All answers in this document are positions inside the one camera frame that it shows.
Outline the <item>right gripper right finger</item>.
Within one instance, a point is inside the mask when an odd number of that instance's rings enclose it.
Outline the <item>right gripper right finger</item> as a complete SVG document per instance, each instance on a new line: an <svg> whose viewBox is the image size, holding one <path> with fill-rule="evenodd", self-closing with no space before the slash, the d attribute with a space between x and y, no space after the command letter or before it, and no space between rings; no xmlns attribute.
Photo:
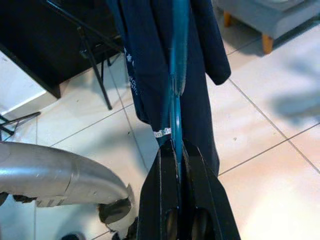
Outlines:
<svg viewBox="0 0 320 240"><path fill-rule="evenodd" d="M227 193L198 147L185 140L182 240L241 240Z"/></svg>

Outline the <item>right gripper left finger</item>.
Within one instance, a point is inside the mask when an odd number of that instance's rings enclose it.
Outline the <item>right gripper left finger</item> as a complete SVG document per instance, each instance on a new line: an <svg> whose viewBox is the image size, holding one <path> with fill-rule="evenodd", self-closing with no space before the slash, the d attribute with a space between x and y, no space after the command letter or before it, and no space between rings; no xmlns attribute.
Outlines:
<svg viewBox="0 0 320 240"><path fill-rule="evenodd" d="M178 186L176 154L167 140L141 189L136 240L178 240Z"/></svg>

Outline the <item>dark navy shirt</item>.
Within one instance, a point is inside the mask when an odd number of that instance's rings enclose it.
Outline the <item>dark navy shirt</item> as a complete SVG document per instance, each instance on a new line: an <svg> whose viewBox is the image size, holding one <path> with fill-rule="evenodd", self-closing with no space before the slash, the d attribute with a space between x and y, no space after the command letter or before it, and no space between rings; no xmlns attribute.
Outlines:
<svg viewBox="0 0 320 240"><path fill-rule="evenodd" d="M222 85L231 75L211 0L190 3L186 83L180 97L183 138L197 146L218 174L207 78ZM159 144L171 135L164 118L173 33L173 0L106 0L121 36L136 116Z"/></svg>

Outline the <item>blue plastic hanger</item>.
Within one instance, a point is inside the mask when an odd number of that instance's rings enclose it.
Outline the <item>blue plastic hanger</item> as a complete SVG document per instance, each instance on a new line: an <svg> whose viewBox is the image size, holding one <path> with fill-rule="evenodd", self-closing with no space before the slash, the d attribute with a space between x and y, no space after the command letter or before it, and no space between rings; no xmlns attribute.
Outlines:
<svg viewBox="0 0 320 240"><path fill-rule="evenodd" d="M180 97L186 85L189 0L172 0L172 47L170 52L169 80L166 93L166 117L169 117L171 135L161 154L159 163L165 205L170 211L181 212L183 138Z"/></svg>

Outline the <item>grey ottoman with wooden legs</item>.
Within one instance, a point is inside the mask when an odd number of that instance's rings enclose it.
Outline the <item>grey ottoman with wooden legs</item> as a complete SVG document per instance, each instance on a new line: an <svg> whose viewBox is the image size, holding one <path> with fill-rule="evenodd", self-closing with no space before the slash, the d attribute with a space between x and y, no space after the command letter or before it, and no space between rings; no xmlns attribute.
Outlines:
<svg viewBox="0 0 320 240"><path fill-rule="evenodd" d="M261 33L268 55L274 40L320 14L320 0L214 0L223 11L224 26L236 19Z"/></svg>

